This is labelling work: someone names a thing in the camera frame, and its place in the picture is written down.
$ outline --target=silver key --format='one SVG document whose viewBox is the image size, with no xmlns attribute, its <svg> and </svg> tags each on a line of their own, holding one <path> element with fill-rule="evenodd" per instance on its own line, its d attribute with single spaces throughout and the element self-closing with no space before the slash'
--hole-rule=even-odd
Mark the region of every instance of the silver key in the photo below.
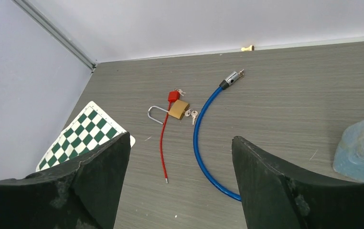
<svg viewBox="0 0 364 229">
<path fill-rule="evenodd" d="M 196 120 L 196 116 L 197 116 L 197 111 L 192 111 L 192 125 L 194 125 L 194 121 Z"/>
<path fill-rule="evenodd" d="M 177 92 L 179 92 L 180 95 L 185 96 L 186 92 L 182 91 L 182 89 L 178 89 Z"/>
<path fill-rule="evenodd" d="M 191 116 L 191 109 L 185 111 L 185 117 Z"/>
</svg>

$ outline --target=blue cable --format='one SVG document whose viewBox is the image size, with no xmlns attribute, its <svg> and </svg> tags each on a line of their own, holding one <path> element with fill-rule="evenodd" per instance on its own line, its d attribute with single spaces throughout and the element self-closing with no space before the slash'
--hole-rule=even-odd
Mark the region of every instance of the blue cable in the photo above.
<svg viewBox="0 0 364 229">
<path fill-rule="evenodd" d="M 197 117 L 195 129 L 193 132 L 193 149 L 195 152 L 195 157 L 197 160 L 197 163 L 199 164 L 200 169 L 202 170 L 203 174 L 206 176 L 206 178 L 212 183 L 218 190 L 220 190 L 222 193 L 228 195 L 229 197 L 241 201 L 241 197 L 239 194 L 236 194 L 230 190 L 228 190 L 226 187 L 221 185 L 219 182 L 217 182 L 216 179 L 213 178 L 213 176 L 209 173 L 206 166 L 204 165 L 202 158 L 200 157 L 199 153 L 199 128 L 200 123 L 202 122 L 204 113 L 206 113 L 206 110 L 209 108 L 210 104 L 213 102 L 213 100 L 219 95 L 219 93 L 223 90 L 223 88 L 220 86 L 218 87 L 215 92 L 210 96 L 210 98 L 207 100 L 207 102 L 204 104 L 202 111 L 200 112 L 199 116 Z"/>
</svg>

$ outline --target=white wall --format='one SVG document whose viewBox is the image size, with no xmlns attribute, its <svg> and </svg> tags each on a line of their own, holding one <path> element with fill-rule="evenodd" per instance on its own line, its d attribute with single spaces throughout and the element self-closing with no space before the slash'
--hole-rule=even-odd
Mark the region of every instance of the white wall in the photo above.
<svg viewBox="0 0 364 229">
<path fill-rule="evenodd" d="M 364 36 L 364 0 L 29 0 L 99 62 Z"/>
<path fill-rule="evenodd" d="M 90 72 L 15 3 L 0 0 L 0 179 L 35 171 Z"/>
</svg>

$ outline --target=padlock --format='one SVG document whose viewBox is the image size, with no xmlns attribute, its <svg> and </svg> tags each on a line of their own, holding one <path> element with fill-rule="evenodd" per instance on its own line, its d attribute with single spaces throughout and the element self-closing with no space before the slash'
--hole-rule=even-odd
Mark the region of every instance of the padlock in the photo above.
<svg viewBox="0 0 364 229">
<path fill-rule="evenodd" d="M 189 103 L 178 99 L 172 105 L 168 114 L 174 118 L 181 120 L 182 117 L 185 115 L 185 111 L 188 109 L 189 109 Z"/>
</svg>

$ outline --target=transparent plastic wrap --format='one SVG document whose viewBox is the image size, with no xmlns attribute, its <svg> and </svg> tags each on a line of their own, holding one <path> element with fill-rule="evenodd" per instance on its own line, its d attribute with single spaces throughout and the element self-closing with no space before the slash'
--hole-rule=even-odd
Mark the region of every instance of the transparent plastic wrap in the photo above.
<svg viewBox="0 0 364 229">
<path fill-rule="evenodd" d="M 342 175 L 364 182 L 364 120 L 344 131 L 333 168 Z"/>
</svg>

